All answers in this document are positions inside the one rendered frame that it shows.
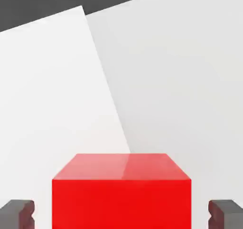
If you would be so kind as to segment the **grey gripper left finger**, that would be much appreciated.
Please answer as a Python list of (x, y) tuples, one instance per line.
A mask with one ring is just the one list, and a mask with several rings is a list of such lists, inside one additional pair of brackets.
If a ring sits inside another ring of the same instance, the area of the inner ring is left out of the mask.
[(0, 229), (35, 229), (33, 200), (10, 200), (0, 209)]

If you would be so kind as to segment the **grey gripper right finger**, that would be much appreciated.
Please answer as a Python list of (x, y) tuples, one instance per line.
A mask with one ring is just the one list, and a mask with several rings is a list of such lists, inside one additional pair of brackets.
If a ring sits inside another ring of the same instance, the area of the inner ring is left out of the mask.
[(210, 200), (208, 229), (243, 229), (243, 208), (233, 200)]

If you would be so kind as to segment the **small red cube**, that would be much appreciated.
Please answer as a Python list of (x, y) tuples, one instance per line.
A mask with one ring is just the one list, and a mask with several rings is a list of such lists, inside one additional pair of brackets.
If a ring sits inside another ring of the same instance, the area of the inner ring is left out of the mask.
[(164, 153), (77, 154), (52, 180), (52, 229), (191, 228), (191, 179)]

